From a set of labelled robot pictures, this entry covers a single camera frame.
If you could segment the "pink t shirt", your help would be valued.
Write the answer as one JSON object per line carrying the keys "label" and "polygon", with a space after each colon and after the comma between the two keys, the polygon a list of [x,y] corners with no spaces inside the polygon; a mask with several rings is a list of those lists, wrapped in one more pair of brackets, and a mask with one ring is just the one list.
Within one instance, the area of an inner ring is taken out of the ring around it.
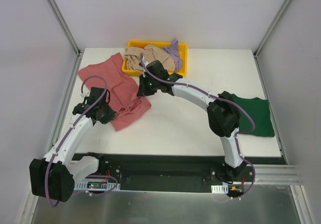
{"label": "pink t shirt", "polygon": [[133,78],[122,72],[123,57],[120,53],[98,64],[88,65],[78,71],[78,76],[88,89],[104,88],[107,84],[111,93],[110,107],[116,112],[111,121],[114,129],[120,131],[133,124],[151,109],[146,97],[138,97],[138,85]]}

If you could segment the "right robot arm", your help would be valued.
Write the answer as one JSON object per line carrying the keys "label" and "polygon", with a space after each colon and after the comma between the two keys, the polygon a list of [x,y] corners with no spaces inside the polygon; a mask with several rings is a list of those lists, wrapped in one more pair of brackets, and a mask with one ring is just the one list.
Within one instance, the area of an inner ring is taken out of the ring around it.
{"label": "right robot arm", "polygon": [[220,137],[225,155],[224,167],[216,172],[216,177],[229,184],[239,180],[244,174],[246,162],[237,137],[240,112],[232,95],[226,91],[214,94],[194,86],[177,73],[169,74],[158,60],[145,62],[141,59],[140,66],[143,67],[143,74],[139,77],[137,96],[154,95],[160,90],[206,111],[209,127]]}

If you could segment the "green t shirt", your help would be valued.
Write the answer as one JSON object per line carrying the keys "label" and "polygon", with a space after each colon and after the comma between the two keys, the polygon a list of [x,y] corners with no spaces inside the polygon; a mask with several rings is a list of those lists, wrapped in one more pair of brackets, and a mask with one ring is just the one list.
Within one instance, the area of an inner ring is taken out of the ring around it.
{"label": "green t shirt", "polygon": [[232,97],[233,100],[249,114],[255,124],[255,129],[252,132],[249,132],[252,129],[252,123],[243,112],[240,112],[239,131],[241,134],[268,138],[273,138],[275,136],[268,100],[260,99],[258,97],[250,99],[241,98],[235,94],[232,94]]}

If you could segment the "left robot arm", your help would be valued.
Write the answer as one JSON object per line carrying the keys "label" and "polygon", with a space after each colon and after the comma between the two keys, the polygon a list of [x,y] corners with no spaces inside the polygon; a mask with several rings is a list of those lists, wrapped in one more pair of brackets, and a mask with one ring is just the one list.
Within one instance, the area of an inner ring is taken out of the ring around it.
{"label": "left robot arm", "polygon": [[75,185],[92,175],[101,178],[106,173],[104,155],[88,152],[79,161],[72,159],[80,143],[96,123],[107,124],[115,117],[109,106],[110,91],[92,87],[88,96],[77,104],[63,136],[41,159],[29,165],[32,194],[47,200],[66,202]]}

